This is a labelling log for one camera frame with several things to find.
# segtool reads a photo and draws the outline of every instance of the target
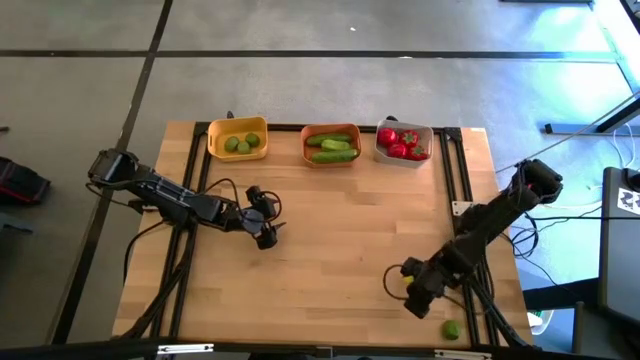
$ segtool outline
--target red tomato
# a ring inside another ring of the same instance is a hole
[[[413,130],[407,130],[400,134],[400,143],[404,144],[407,147],[412,147],[418,144],[418,140],[420,140],[420,135]]]
[[[387,155],[402,159],[407,156],[407,147],[403,144],[393,144],[387,149]]]
[[[398,134],[393,129],[383,128],[378,130],[378,144],[389,147],[398,142]]]
[[[429,153],[420,145],[413,146],[407,151],[406,158],[409,160],[420,161],[429,158]]]

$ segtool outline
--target wooden table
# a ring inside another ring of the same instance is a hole
[[[170,122],[155,166],[178,183],[193,128],[194,123]],[[474,200],[486,203],[498,192],[487,135],[484,129],[462,133]],[[428,259],[453,236],[439,144],[421,169],[405,169],[374,162],[374,135],[363,134],[362,155],[352,168],[317,170],[303,165],[299,136],[270,132],[269,154],[259,161],[212,160],[209,183],[232,178],[243,206],[249,185],[276,192],[284,204],[279,220],[287,225],[279,230],[279,243],[264,251],[246,233],[198,228],[179,337],[214,343],[468,347],[465,329],[456,341],[440,335],[447,319],[466,327],[464,310],[438,299],[419,320],[382,287],[386,267],[408,256]],[[200,146],[196,164],[205,148]],[[194,179],[198,172],[196,165]],[[456,183],[460,189],[459,179]],[[233,197],[228,185],[212,193]],[[158,220],[147,214],[140,228]],[[155,296],[170,233],[167,226],[138,241],[114,334],[129,329]],[[532,342],[511,246],[494,241],[488,258],[498,307]],[[402,295],[403,282],[395,274],[389,286]],[[459,290],[447,293],[462,300]],[[168,331],[172,308],[170,299],[161,334]],[[486,343],[484,317],[477,318]]]

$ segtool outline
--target gray floor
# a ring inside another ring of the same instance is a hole
[[[3,1],[0,49],[146,49],[161,7],[160,0]],[[175,2],[161,49],[609,51],[601,26],[584,5],[187,0]],[[0,124],[12,127],[0,138],[0,154],[53,182],[41,207],[0,209],[37,228],[3,234],[0,243],[0,347],[46,341],[95,203],[83,187],[86,171],[98,150],[115,144],[142,61],[0,59]],[[433,126],[486,127],[500,168],[557,140],[540,134],[541,124],[587,123],[629,95],[618,66],[607,61],[158,59],[129,148],[153,164],[166,121],[214,120],[227,110],[277,123],[375,124],[394,114]],[[558,204],[599,198],[586,186],[619,165],[609,141],[575,139],[541,157],[565,176]],[[619,142],[628,151],[630,140]],[[501,185],[507,175],[498,177]],[[72,341],[109,337],[124,248],[138,221],[130,210],[111,208]],[[598,229],[569,222],[546,230],[532,260],[559,282],[594,276]],[[530,274],[543,276],[528,263],[518,267],[525,287],[535,282],[526,280]]]

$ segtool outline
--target orange bowl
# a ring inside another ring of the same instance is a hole
[[[358,156],[348,162],[333,164],[316,164],[311,161],[311,156],[322,151],[320,147],[307,145],[307,138],[314,135],[342,133],[351,136],[351,147],[358,150]],[[302,158],[308,167],[317,168],[333,168],[333,167],[349,167],[360,156],[360,129],[354,124],[331,124],[331,125],[307,125],[300,132],[300,140],[302,142]]]

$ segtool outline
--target yellow bowl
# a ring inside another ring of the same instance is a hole
[[[251,148],[249,154],[227,152],[224,143],[228,138],[235,136],[244,141],[248,133],[254,133],[260,138],[260,145]],[[209,153],[221,161],[242,161],[262,159],[267,155],[267,121],[261,116],[246,118],[220,119],[209,125],[209,138],[207,148]]]

